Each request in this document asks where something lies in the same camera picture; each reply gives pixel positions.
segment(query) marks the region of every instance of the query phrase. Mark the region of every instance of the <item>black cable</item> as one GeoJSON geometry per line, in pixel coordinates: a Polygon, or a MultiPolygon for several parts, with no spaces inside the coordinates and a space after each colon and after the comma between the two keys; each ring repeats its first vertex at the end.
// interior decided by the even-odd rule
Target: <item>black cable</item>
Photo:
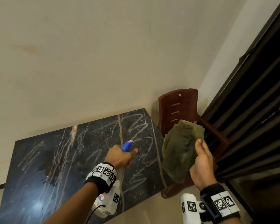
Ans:
{"type": "Polygon", "coordinates": [[[106,205],[101,204],[101,205],[97,206],[97,207],[93,210],[93,212],[90,214],[90,216],[88,217],[88,219],[87,219],[87,221],[85,222],[85,224],[87,224],[87,222],[89,221],[89,219],[90,219],[90,217],[92,216],[92,214],[93,214],[93,213],[96,211],[96,209],[98,209],[99,207],[106,207],[106,205]]]}

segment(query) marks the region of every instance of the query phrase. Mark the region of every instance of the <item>black marble table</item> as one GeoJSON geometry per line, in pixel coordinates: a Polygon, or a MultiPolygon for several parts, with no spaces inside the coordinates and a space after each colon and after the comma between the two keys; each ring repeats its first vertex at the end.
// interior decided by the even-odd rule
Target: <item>black marble table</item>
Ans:
{"type": "Polygon", "coordinates": [[[0,224],[43,223],[83,186],[110,147],[130,139],[139,152],[125,171],[117,211],[105,219],[93,215],[91,223],[104,223],[159,193],[170,182],[161,168],[163,137],[143,108],[16,141],[0,224]]]}

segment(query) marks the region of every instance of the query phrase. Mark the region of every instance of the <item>spray bottle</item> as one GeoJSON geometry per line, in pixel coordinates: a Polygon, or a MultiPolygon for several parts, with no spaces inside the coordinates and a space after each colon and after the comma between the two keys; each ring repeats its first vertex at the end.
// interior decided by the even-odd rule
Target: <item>spray bottle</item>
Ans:
{"type": "MultiPolygon", "coordinates": [[[[133,143],[134,142],[132,140],[129,140],[122,146],[121,149],[124,152],[129,152],[133,143]]],[[[119,169],[117,171],[117,174],[116,174],[117,179],[109,193],[100,194],[96,198],[96,200],[91,208],[92,211],[95,210],[100,205],[105,205],[105,207],[101,206],[94,211],[94,213],[98,217],[106,218],[108,215],[114,215],[114,213],[116,212],[117,204],[118,204],[119,196],[120,196],[120,188],[122,186],[122,182],[123,182],[123,178],[124,178],[124,171],[125,171],[125,168],[119,169]]]]}

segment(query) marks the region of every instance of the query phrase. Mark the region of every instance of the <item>chair backrest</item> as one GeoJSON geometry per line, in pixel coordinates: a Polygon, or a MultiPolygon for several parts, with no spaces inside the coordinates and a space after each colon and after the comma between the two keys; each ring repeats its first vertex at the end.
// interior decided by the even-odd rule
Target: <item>chair backrest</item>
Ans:
{"type": "Polygon", "coordinates": [[[196,89],[181,89],[159,97],[160,119],[158,128],[162,135],[168,133],[179,120],[198,121],[196,89]]]}

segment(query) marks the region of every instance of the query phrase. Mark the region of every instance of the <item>folded cloth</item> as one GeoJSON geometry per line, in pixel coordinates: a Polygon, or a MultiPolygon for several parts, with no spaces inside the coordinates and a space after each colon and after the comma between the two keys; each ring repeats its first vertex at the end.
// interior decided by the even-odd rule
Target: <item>folded cloth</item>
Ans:
{"type": "Polygon", "coordinates": [[[197,124],[180,120],[165,135],[162,154],[163,169],[177,183],[183,183],[189,169],[195,163],[197,153],[195,142],[203,139],[204,128],[197,124]]]}

